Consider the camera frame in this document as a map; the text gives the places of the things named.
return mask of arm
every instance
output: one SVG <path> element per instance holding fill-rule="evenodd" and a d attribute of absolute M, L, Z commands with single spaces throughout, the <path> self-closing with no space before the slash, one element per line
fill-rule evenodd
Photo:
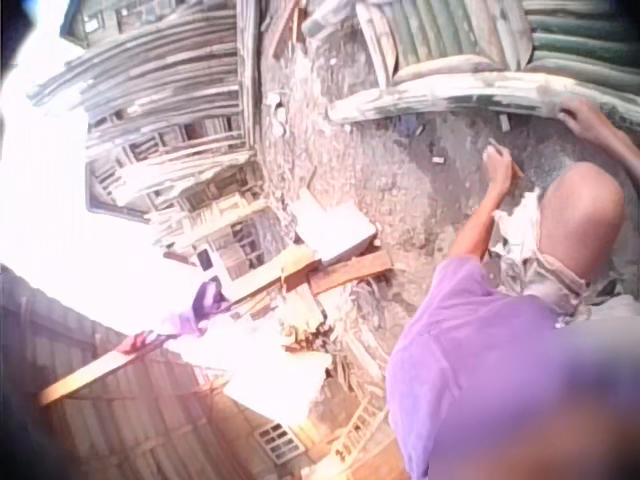
<path fill-rule="evenodd" d="M 619 161 L 636 188 L 640 187 L 640 150 L 597 108 L 583 98 L 567 98 L 560 104 L 558 118 L 578 138 L 602 148 Z"/>
<path fill-rule="evenodd" d="M 483 155 L 489 175 L 489 189 L 478 209 L 458 233 L 449 250 L 450 257 L 472 256 L 482 260 L 489 248 L 496 211 L 511 187 L 514 163 L 506 148 L 487 147 Z"/>

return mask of wooden beam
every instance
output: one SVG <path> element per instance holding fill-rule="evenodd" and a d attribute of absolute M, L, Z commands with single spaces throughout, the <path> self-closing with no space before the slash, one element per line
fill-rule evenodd
<path fill-rule="evenodd" d="M 94 360 L 42 390 L 38 397 L 40 405 L 49 405 L 56 400 L 60 400 L 92 384 L 102 377 L 117 372 L 129 363 L 157 350 L 164 345 L 169 338 L 170 337 L 167 336 L 158 337 L 155 341 L 135 353 L 125 354 L 116 350 L 106 353 L 97 360 Z"/>
<path fill-rule="evenodd" d="M 329 119 L 337 123 L 465 108 L 557 118 L 567 96 L 600 106 L 619 127 L 640 130 L 640 99 L 631 94 L 581 83 L 571 78 L 522 72 L 434 75 L 387 90 L 358 92 L 331 104 Z"/>
<path fill-rule="evenodd" d="M 326 270 L 309 274 L 311 293 L 319 295 L 332 288 L 339 287 L 354 280 L 378 275 L 393 268 L 393 261 L 387 252 L 379 252 L 356 257 L 348 262 L 339 263 Z"/>
<path fill-rule="evenodd" d="M 232 302 L 239 302 L 278 284 L 283 271 L 292 275 L 296 269 L 305 269 L 309 263 L 316 262 L 315 255 L 310 255 L 310 251 L 306 245 L 291 245 L 270 262 L 234 280 L 231 286 L 224 290 L 225 296 Z"/>

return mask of purple t-shirt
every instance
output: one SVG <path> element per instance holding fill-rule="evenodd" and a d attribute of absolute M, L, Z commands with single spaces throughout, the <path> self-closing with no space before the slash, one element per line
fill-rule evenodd
<path fill-rule="evenodd" d="M 412 478 L 426 478 L 435 435 L 461 389 L 503 348 L 553 330 L 556 319 L 537 297 L 493 289 L 475 258 L 437 268 L 387 368 L 391 426 Z"/>

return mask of sky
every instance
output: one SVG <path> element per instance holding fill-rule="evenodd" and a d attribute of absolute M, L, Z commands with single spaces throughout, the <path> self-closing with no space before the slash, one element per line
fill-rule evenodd
<path fill-rule="evenodd" d="M 45 3 L 40 18 L 51 22 L 25 41 L 0 100 L 0 261 L 80 313 L 135 333 L 188 307 L 201 275 L 163 259 L 144 225 L 86 211 L 84 112 L 47 116 L 26 98 L 81 53 L 57 36 L 66 2 Z"/>

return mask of wooden board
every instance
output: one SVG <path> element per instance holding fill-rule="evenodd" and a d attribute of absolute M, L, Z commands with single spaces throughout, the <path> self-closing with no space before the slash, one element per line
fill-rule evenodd
<path fill-rule="evenodd" d="M 618 127 L 640 130 L 640 99 L 637 96 L 542 73 L 434 75 L 385 91 L 373 89 L 356 93 L 331 104 L 327 113 L 329 119 L 337 123 L 480 107 L 557 118 L 560 101 L 568 95 L 600 105 Z"/>
<path fill-rule="evenodd" d="M 142 358 L 160 348 L 166 341 L 166 337 L 161 337 L 157 341 L 150 343 L 147 347 L 132 354 L 124 354 L 114 350 L 103 355 L 42 390 L 39 395 L 40 405 L 49 405 L 51 402 L 64 398 L 90 385 L 96 380 L 120 370 L 134 360 Z"/>
<path fill-rule="evenodd" d="M 319 295 L 345 283 L 371 277 L 392 268 L 393 261 L 384 250 L 364 257 L 356 257 L 326 270 L 311 273 L 309 275 L 311 293 Z"/>
<path fill-rule="evenodd" d="M 282 278 L 283 269 L 292 275 L 295 269 L 291 265 L 297 265 L 304 269 L 305 262 L 300 258 L 307 259 L 307 262 L 315 262 L 315 257 L 309 255 L 310 248 L 306 245 L 291 245 L 278 254 L 269 263 L 250 271 L 246 275 L 236 279 L 228 289 L 223 292 L 232 302 L 239 302 L 251 295 L 261 292 L 273 285 L 276 285 Z"/>

